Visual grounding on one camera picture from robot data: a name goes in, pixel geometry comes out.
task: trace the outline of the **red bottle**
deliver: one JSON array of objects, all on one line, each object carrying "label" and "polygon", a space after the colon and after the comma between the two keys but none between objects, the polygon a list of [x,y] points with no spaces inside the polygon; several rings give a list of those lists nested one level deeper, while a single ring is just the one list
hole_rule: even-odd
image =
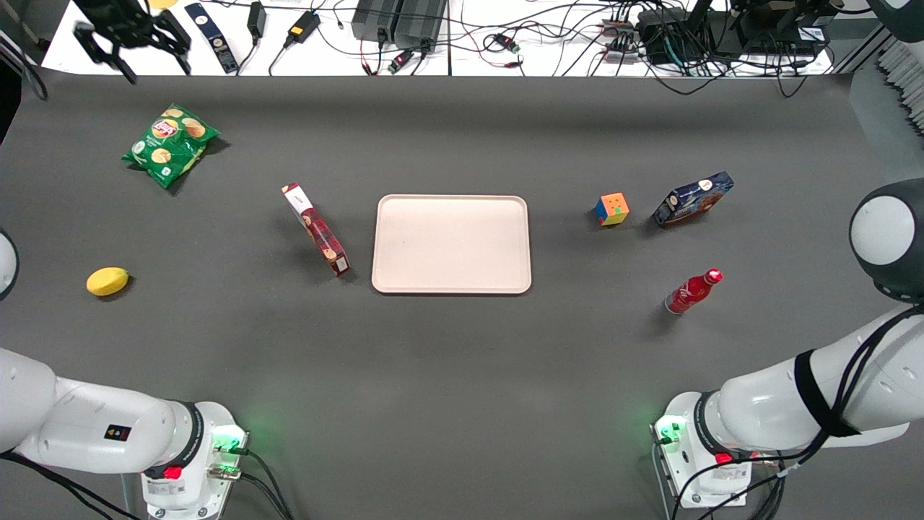
[{"label": "red bottle", "polygon": [[702,302],[709,296],[712,286],[722,281],[722,271],[710,269],[705,275],[693,277],[672,292],[664,300],[667,310],[676,315],[682,315],[693,305]]}]

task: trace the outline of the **blue box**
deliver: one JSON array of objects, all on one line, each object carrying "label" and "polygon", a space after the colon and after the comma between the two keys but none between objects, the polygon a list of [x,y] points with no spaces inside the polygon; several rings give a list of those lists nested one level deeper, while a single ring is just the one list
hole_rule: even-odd
[{"label": "blue box", "polygon": [[676,224],[709,211],[733,186],[735,182],[724,171],[681,186],[667,195],[651,217],[662,228]]}]

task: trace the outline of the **cracker box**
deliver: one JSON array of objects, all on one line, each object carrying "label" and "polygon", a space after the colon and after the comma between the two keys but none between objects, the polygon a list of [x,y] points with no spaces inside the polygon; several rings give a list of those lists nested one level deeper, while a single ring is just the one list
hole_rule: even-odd
[{"label": "cracker box", "polygon": [[685,218],[705,213],[733,186],[735,182],[724,171],[699,182],[681,186],[667,195],[652,218],[664,228]]},{"label": "cracker box", "polygon": [[311,200],[305,195],[301,186],[298,186],[297,182],[283,186],[283,194],[292,206],[292,211],[295,212],[301,226],[311,236],[314,245],[318,246],[318,251],[324,256],[327,265],[334,270],[334,274],[339,277],[346,273],[349,270],[349,261],[343,246],[340,245],[334,232],[327,227],[318,210],[314,209],[314,205],[311,204]]}]

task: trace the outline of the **black box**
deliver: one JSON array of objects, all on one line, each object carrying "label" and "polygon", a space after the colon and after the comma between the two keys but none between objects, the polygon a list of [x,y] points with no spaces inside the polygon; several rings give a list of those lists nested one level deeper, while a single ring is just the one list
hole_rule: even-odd
[{"label": "black box", "polygon": [[395,27],[395,45],[400,49],[433,50],[447,0],[404,0]]},{"label": "black box", "polygon": [[353,37],[367,42],[393,42],[402,4],[404,0],[359,0],[350,21]]}]

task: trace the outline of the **red button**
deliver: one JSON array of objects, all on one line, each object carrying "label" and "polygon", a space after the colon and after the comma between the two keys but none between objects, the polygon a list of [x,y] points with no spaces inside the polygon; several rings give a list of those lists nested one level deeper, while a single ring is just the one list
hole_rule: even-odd
[{"label": "red button", "polygon": [[177,480],[182,474],[183,468],[176,465],[172,465],[164,470],[164,478],[169,478],[170,480]]}]

